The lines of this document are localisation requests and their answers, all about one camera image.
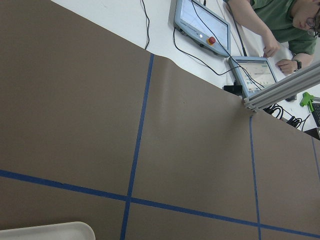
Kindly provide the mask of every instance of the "wristwatch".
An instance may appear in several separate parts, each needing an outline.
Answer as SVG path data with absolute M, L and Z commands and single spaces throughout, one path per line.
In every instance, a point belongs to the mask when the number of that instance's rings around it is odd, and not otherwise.
M 298 66 L 297 70 L 295 70 L 295 72 L 296 72 L 296 71 L 298 71 L 299 69 L 302 68 L 302 63 L 301 63 L 299 60 L 297 60 L 297 59 L 293 59 L 293 61 L 296 61 L 297 66 Z

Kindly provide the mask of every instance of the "person's hand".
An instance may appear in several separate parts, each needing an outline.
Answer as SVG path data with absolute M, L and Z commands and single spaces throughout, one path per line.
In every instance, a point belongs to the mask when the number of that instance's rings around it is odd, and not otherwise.
M 295 70 L 298 69 L 298 63 L 294 60 L 282 59 L 276 64 L 285 75 L 292 74 Z
M 264 43 L 263 57 L 273 57 L 276 54 L 276 52 L 280 49 L 280 45 L 276 40 L 275 36 L 272 34 L 271 31 L 268 31 L 265 35 L 262 35 L 262 40 Z

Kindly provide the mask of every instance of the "white table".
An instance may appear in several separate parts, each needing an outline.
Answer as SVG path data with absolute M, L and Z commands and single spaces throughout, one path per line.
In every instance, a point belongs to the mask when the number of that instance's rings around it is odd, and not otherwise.
M 147 41 L 146 17 L 140 0 L 52 0 L 53 2 L 79 14 L 80 16 L 100 25 L 101 27 L 127 39 L 128 41 L 144 48 Z M 182 69 L 196 75 L 197 77 L 222 88 L 224 85 L 232 85 L 234 78 L 227 73 L 223 76 L 215 75 L 210 69 L 197 60 L 178 51 L 173 44 L 173 21 L 176 9 L 175 0 L 144 0 L 147 14 L 150 18 L 150 44 L 147 48 L 153 54 L 167 57 L 174 61 Z M 227 20 L 231 25 L 231 55 L 242 56 L 242 48 L 236 28 L 229 12 L 222 0 L 207 0 L 207 5 L 213 12 Z M 263 43 L 261 37 L 250 30 L 239 27 L 248 56 L 261 57 L 263 55 Z M 214 55 L 208 50 L 196 45 L 190 38 L 183 36 L 178 31 L 175 33 L 176 44 L 182 50 L 197 56 L 216 72 L 223 73 L 229 69 L 227 60 Z M 277 80 L 285 76 L 275 66 L 281 59 L 290 59 L 292 54 L 284 46 L 277 54 L 269 58 Z M 310 94 L 320 97 L 320 86 L 308 90 Z M 294 102 L 281 101 L 289 113 L 302 119 L 309 114 L 307 107 L 300 107 L 302 93 L 298 94 Z M 306 121 L 304 130 L 316 127 L 312 116 Z

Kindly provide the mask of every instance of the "white container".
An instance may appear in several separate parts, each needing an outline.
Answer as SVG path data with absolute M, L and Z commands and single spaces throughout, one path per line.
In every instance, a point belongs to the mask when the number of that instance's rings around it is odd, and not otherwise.
M 0 231 L 1 240 L 95 240 L 92 228 L 75 221 Z

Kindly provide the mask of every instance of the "keyboard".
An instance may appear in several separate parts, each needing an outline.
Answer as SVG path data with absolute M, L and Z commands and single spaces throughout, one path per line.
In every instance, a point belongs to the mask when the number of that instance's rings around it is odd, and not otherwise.
M 312 103 L 314 111 L 312 112 L 315 123 L 320 127 L 320 103 Z

